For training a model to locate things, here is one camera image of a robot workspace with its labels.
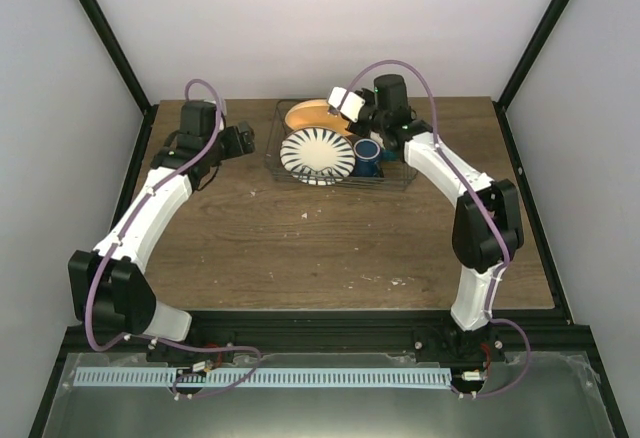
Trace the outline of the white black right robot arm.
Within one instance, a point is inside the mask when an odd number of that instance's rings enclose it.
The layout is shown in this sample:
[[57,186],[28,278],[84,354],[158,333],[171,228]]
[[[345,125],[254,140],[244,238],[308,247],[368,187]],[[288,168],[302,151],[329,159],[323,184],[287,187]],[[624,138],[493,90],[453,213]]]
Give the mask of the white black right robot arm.
[[386,150],[426,177],[452,204],[451,242],[461,274],[451,307],[458,326],[445,334],[444,347],[451,358],[468,360],[480,348],[476,330],[493,318],[502,276],[524,244],[515,184],[494,180],[453,152],[436,132],[436,116],[430,122],[415,116],[398,74],[377,77],[372,90],[335,87],[329,106],[350,131],[379,136]]

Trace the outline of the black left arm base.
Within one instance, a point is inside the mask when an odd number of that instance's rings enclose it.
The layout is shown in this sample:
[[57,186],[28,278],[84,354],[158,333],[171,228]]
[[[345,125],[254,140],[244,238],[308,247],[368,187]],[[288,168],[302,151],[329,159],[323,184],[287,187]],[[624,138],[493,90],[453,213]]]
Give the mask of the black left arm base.
[[149,349],[146,358],[149,362],[165,362],[172,365],[186,366],[201,361],[212,361],[215,367],[229,363],[234,357],[233,351],[216,352],[218,345],[206,343],[203,346],[177,343],[169,345],[158,342],[153,349]]

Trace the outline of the white blue striped plate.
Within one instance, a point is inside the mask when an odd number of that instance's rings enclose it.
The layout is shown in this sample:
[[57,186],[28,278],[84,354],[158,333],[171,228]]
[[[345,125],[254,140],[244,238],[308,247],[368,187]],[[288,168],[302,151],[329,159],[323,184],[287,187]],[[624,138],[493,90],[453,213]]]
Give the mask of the white blue striped plate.
[[335,185],[351,175],[353,145],[343,135],[320,127],[290,133],[280,147],[283,168],[298,181],[313,186]]

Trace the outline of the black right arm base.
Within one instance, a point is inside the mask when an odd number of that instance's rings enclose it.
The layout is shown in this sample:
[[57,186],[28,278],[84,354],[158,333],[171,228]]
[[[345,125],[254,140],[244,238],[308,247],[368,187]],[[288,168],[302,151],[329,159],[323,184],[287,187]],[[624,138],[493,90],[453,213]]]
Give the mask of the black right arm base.
[[465,332],[449,325],[427,325],[414,329],[412,340],[417,354],[427,361],[480,364],[486,359],[502,362],[505,358],[488,328]]

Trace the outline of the orange round plate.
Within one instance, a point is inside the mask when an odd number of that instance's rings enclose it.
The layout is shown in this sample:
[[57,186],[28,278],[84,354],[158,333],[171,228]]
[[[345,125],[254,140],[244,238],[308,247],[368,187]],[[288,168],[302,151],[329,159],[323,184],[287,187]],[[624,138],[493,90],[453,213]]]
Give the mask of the orange round plate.
[[325,99],[307,100],[294,105],[285,115],[285,125],[292,131],[307,127],[320,127],[349,136],[347,121],[329,112]]

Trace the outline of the grey wire dish rack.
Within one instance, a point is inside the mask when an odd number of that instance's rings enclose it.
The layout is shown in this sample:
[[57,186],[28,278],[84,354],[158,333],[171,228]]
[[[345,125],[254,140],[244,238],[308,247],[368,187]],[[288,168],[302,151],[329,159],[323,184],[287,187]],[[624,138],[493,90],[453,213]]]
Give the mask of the grey wire dish rack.
[[264,155],[277,181],[309,186],[405,190],[417,172],[349,133],[323,99],[276,102]]

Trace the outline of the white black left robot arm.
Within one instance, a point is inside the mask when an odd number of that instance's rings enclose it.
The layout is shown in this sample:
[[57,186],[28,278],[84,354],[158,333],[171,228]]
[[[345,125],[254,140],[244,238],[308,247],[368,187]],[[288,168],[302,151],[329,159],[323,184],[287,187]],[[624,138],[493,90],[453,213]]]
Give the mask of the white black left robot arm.
[[145,181],[112,230],[90,251],[68,262],[74,312],[91,347],[100,349],[94,326],[127,335],[169,340],[181,361],[196,360],[203,335],[190,328],[191,315],[162,303],[145,277],[151,254],[179,208],[208,185],[221,163],[255,150],[254,130],[229,125],[213,101],[187,101],[177,130],[153,156]]

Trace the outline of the dark blue mug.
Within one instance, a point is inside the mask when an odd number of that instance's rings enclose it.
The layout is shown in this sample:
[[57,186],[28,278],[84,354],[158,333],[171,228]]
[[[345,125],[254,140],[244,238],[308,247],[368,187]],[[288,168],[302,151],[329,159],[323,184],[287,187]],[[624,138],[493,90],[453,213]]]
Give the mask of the dark blue mug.
[[355,177],[383,178],[382,164],[396,159],[392,151],[386,150],[378,142],[369,138],[356,141],[353,150],[355,165],[351,175]]

